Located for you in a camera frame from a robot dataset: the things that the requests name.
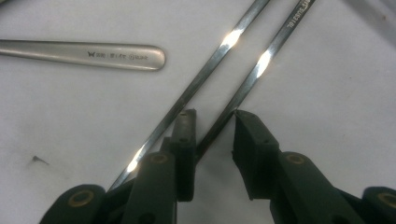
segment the printed marking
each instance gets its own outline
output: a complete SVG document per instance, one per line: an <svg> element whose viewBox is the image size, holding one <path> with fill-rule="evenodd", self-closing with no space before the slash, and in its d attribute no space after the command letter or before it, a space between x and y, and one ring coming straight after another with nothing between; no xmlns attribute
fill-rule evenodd
<svg viewBox="0 0 396 224"><path fill-rule="evenodd" d="M301 18L303 13L308 9L310 2L311 2L311 0L304 0L303 1L303 3L301 4L301 7L298 9L296 14L293 16L293 18L289 22L289 24L288 24L289 28L292 28L296 24L296 22Z"/></svg>

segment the stainless steel instrument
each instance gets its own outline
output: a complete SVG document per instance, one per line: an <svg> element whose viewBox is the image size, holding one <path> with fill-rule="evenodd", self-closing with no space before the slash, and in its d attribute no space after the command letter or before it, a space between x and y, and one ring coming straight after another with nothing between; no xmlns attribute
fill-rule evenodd
<svg viewBox="0 0 396 224"><path fill-rule="evenodd" d="M149 71L165 64L164 52L149 45L0 40L0 55Z"/></svg>
<svg viewBox="0 0 396 224"><path fill-rule="evenodd" d="M220 131L227 124L228 120L232 117L235 109L237 109L242 104L250 90L253 88L254 84L256 84L258 79L267 69L268 64L274 59L276 54L282 48L283 44L285 44L285 42L288 40L291 33L297 27L298 23L301 21L308 9L311 8L314 2L315 0L300 0L296 8L290 13L289 17L286 19L285 23L282 25L279 32L272 40L268 49L264 52L264 54L262 54L259 61L247 75L239 89L236 91L230 103L227 104L219 118L198 145L196 149L197 162L204 156L209 146L219 135Z"/></svg>
<svg viewBox="0 0 396 224"><path fill-rule="evenodd" d="M129 174L134 170L137 163L143 158L143 156L148 152L148 150L155 144L155 142L161 137L163 132L169 127L173 120L177 117L177 114L181 112L183 107L192 98L192 96L198 91L198 89L204 84L204 82L209 78L210 74L215 70L215 68L222 61L227 52L233 47L233 45L239 39L239 36L245 32L248 26L256 19L260 12L265 8L269 0L256 0L247 10L245 15L241 20L235 25L233 30L224 38L223 42L218 49L212 54L210 59L206 62L201 71L196 75L194 80L190 83L186 90L177 99L172 108L165 115L163 120L154 129L151 135L148 137L146 142L141 148L139 148L131 160L129 165L122 171L113 185L109 190L115 189L120 186L129 176Z"/></svg>

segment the brass screw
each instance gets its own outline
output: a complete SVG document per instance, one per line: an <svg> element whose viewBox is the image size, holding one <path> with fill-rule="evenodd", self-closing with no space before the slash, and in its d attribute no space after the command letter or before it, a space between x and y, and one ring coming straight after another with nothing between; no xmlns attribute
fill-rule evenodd
<svg viewBox="0 0 396 224"><path fill-rule="evenodd" d="M383 193L379 193L377 195L377 197L378 197L379 201L386 204L387 206L396 208L396 195L387 193L387 192L383 192Z"/></svg>
<svg viewBox="0 0 396 224"><path fill-rule="evenodd" d="M84 189L73 194L73 196L69 198L68 204L71 207L81 207L88 204L92 199L93 192L88 189Z"/></svg>
<svg viewBox="0 0 396 224"><path fill-rule="evenodd" d="M301 165L305 162L304 158L297 154L289 154L286 157L286 160L288 160L291 163L297 164L297 165Z"/></svg>

